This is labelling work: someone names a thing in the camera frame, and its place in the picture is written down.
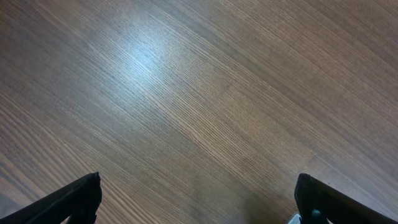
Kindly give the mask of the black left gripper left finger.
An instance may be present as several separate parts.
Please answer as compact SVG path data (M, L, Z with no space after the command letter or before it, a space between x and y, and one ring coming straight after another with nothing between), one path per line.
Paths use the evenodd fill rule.
M4 217L1 223L94 224L102 201L99 173L86 174L46 197Z

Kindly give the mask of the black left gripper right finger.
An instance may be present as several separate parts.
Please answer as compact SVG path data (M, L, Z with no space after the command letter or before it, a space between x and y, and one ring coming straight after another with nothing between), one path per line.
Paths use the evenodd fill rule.
M301 173L294 197L301 224L397 224L397 222Z

